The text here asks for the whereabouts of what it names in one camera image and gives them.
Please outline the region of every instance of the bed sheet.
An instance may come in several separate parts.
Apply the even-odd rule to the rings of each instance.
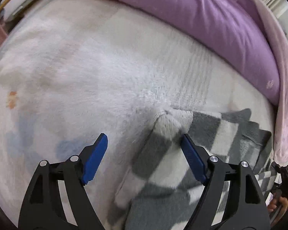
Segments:
[[[274,132],[268,100],[186,34],[115,1],[46,0],[0,49],[0,206],[17,225],[39,161],[64,161],[103,132],[108,150],[85,188],[104,223],[132,157],[169,107],[250,108],[250,120]]]

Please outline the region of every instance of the purple pillow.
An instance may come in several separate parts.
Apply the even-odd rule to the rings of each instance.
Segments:
[[[193,36],[277,105],[278,68],[251,0],[118,0]]]

